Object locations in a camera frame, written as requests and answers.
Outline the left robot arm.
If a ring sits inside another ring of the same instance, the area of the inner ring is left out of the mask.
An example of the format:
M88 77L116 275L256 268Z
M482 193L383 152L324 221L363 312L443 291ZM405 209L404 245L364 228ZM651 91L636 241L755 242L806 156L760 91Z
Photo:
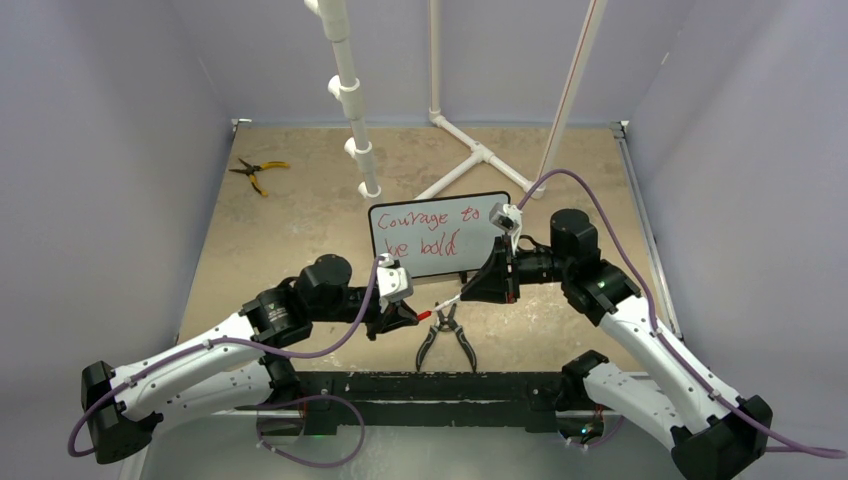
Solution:
M364 287L351 286L351 278L346 259L326 254L182 344L127 365L88 365L81 372L83 416L68 453L115 463L147 447L156 429L192 413L265 401L287 408L298 395L286 371L291 359L328 355L359 326L374 340L417 325L405 301L411 275L398 259L377 256Z

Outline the black framed whiteboard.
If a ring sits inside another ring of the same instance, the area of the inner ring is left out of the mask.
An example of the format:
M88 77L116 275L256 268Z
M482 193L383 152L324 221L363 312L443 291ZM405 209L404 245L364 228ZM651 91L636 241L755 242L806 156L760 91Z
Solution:
M373 252L392 255L414 279L477 270L501 234L489 213L510 201L507 192L492 191L373 205Z

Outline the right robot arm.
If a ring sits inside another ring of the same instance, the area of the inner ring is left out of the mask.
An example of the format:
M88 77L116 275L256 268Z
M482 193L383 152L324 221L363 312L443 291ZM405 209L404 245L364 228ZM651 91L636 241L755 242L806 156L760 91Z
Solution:
M557 283L569 305L623 346L656 385L588 351L563 367L559 401L617 411L661 443L687 479L732 479L765 454L770 406L719 380L660 325L636 283L603 259L586 213L556 211L549 244L529 249L519 246L525 236L516 206L496 204L490 221L503 233L463 286L461 301L513 304L525 284Z

